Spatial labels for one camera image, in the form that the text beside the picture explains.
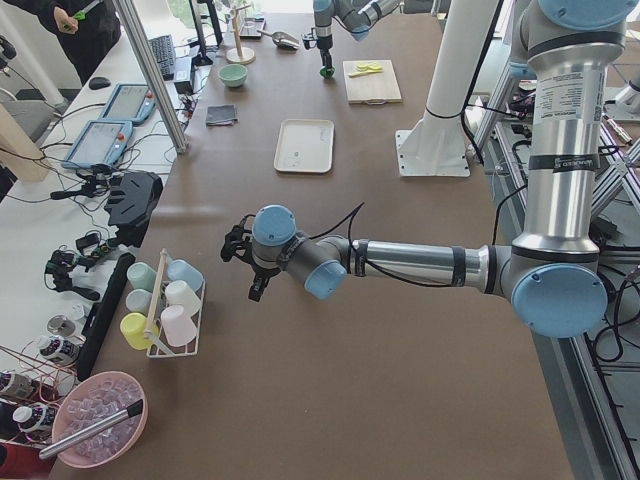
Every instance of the blue-framed tablet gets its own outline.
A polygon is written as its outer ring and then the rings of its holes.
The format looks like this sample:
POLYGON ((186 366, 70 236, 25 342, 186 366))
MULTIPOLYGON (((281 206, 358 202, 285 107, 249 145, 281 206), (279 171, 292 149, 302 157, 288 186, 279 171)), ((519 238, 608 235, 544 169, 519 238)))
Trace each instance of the blue-framed tablet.
POLYGON ((149 86, 143 83, 118 83, 100 118, 109 120, 128 120, 134 125, 143 123, 156 105, 149 86))
POLYGON ((122 157, 132 134, 130 121, 93 120, 84 126, 61 165, 72 170, 99 163, 113 165, 122 157))

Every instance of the white bottle cap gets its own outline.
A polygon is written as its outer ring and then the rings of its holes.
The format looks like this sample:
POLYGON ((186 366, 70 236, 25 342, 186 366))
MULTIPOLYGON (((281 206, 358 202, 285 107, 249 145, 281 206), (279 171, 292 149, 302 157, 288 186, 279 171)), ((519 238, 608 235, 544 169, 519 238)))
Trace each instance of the white bottle cap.
POLYGON ((51 343, 51 340, 46 335, 40 335, 38 337, 38 342, 37 342, 38 349, 42 350, 43 348, 47 348, 50 343, 51 343))
POLYGON ((13 420, 18 423, 24 423, 31 418, 33 415, 33 410, 29 407, 18 407, 16 411, 13 412, 13 420))

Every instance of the cutting board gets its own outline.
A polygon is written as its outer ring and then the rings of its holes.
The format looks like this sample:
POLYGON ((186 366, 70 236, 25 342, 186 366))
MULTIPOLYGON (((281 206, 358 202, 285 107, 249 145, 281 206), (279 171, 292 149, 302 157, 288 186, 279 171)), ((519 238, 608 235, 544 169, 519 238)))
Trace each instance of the cutting board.
POLYGON ((342 71, 349 103, 402 102, 391 60, 346 60, 342 62, 342 71), (379 63, 382 66, 382 72, 349 77, 349 73, 356 71, 357 64, 371 62, 379 63))

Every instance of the warning label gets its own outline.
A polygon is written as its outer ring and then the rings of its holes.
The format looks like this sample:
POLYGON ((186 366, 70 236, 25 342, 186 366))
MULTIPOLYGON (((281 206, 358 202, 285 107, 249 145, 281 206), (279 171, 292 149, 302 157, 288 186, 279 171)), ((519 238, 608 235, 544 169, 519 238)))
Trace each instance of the warning label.
POLYGON ((534 124, 554 120, 600 121, 604 73, 587 71, 538 80, 534 124))

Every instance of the metal scoop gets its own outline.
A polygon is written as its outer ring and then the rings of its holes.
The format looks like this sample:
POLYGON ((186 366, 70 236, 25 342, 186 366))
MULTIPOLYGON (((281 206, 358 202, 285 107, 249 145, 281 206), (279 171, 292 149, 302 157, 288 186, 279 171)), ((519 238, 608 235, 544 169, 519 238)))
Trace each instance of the metal scoop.
POLYGON ((297 50, 300 48, 298 40, 293 35, 289 35, 285 32, 273 32, 269 33, 265 30, 258 30, 258 32, 271 37, 273 44, 278 48, 284 48, 286 50, 297 50))

